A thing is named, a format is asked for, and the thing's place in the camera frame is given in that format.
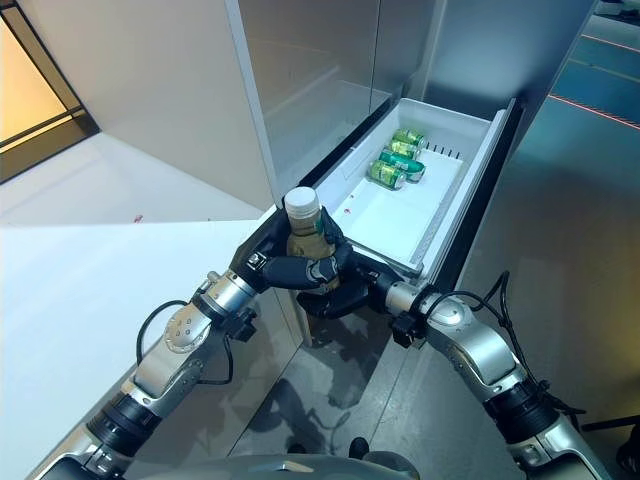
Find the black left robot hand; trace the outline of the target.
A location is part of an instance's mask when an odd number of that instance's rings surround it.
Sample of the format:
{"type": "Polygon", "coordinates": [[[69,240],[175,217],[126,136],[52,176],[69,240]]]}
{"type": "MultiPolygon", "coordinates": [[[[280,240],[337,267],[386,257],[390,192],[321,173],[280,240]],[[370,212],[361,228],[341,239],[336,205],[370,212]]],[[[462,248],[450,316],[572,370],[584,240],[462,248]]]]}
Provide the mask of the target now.
{"type": "Polygon", "coordinates": [[[286,212],[278,209],[237,248],[229,269],[258,293],[270,287],[313,290],[339,278],[354,267],[353,248],[325,208],[321,209],[320,220],[325,237],[335,247],[329,256],[288,256],[291,226],[286,212]]]}

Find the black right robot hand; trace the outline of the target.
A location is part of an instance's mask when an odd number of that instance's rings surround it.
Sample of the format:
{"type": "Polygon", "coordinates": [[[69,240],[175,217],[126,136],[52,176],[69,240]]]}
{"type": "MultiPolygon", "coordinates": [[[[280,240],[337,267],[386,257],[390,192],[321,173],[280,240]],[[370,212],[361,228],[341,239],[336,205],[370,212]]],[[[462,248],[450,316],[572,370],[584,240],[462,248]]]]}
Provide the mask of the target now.
{"type": "Polygon", "coordinates": [[[326,294],[299,293],[297,303],[319,319],[338,319],[361,307],[386,314],[386,297],[394,283],[403,278],[386,263],[358,257],[353,266],[340,273],[340,285],[326,294]]]}

